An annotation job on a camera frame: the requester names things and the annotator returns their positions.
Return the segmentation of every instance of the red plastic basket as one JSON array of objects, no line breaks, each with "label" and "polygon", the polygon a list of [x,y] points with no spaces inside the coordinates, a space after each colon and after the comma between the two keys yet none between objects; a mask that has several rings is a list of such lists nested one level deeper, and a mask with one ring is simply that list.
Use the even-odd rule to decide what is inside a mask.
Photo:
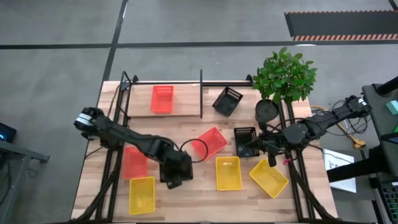
[{"label": "red plastic basket", "polygon": [[123,156],[123,179],[146,177],[148,174],[148,163],[146,156],[136,147],[124,149]]},{"label": "red plastic basket", "polygon": [[[210,158],[210,156],[212,156],[216,152],[220,151],[227,144],[225,138],[215,127],[208,130],[205,134],[202,134],[198,139],[204,141],[207,144],[209,152],[205,160]],[[205,157],[206,146],[202,142],[192,141],[191,145],[200,156],[200,159]]]},{"label": "red plastic basket", "polygon": [[171,113],[173,110],[174,86],[154,86],[152,89],[152,104],[154,113]]}]

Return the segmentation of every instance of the potted plant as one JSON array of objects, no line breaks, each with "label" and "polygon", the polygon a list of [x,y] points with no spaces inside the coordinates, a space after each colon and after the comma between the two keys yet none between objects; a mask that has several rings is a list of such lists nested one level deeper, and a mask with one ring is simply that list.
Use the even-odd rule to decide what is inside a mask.
[{"label": "potted plant", "polygon": [[256,105],[256,120],[259,123],[268,122],[278,115],[276,103],[284,100],[286,103],[305,100],[313,90],[317,68],[310,68],[313,61],[302,59],[302,54],[292,56],[283,47],[279,54],[266,58],[262,68],[257,68],[253,77],[253,89],[259,90],[261,98]]}]

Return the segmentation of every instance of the yellow basket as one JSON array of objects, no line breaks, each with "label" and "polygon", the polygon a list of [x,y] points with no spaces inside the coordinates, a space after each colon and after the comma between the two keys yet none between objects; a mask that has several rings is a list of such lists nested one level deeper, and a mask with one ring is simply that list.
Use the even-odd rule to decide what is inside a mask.
[{"label": "yellow basket", "polygon": [[272,198],[276,198],[289,180],[277,169],[270,167],[268,160],[263,159],[250,171],[250,176]]},{"label": "yellow basket", "polygon": [[130,215],[155,211],[155,178],[143,177],[130,180]]},{"label": "yellow basket", "polygon": [[217,190],[242,190],[239,157],[216,158]]}]

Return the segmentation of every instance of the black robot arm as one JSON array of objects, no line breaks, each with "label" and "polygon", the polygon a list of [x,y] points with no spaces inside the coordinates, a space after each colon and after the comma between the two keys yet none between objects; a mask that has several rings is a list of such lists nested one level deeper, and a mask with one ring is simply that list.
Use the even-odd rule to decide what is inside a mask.
[{"label": "black robot arm", "polygon": [[275,156],[291,149],[305,149],[312,140],[324,135],[328,128],[348,118],[366,117],[370,109],[371,107],[362,98],[350,96],[339,108],[307,118],[295,118],[300,121],[283,130],[277,128],[262,130],[258,138],[245,146],[267,152],[270,166],[276,166]]},{"label": "black robot arm", "polygon": [[308,128],[308,138],[316,139],[326,133],[326,130],[348,118],[363,118],[369,115],[371,107],[362,98],[350,96],[339,108],[315,114],[298,123]]},{"label": "black robot arm", "polygon": [[84,108],[74,125],[85,135],[98,136],[101,146],[108,149],[117,146],[119,141],[135,145],[146,157],[160,164],[161,179],[170,189],[181,185],[183,180],[191,179],[191,157],[186,152],[175,150],[175,143],[168,138],[139,134],[111,121],[98,108]]}]

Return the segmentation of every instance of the black plant pot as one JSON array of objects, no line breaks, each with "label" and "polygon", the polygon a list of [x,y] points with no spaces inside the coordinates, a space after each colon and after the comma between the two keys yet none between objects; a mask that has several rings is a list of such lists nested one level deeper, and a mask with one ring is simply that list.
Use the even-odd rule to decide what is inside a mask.
[{"label": "black plant pot", "polygon": [[278,114],[278,105],[272,100],[260,100],[256,104],[256,121],[262,130],[267,129],[267,122],[275,119]]}]

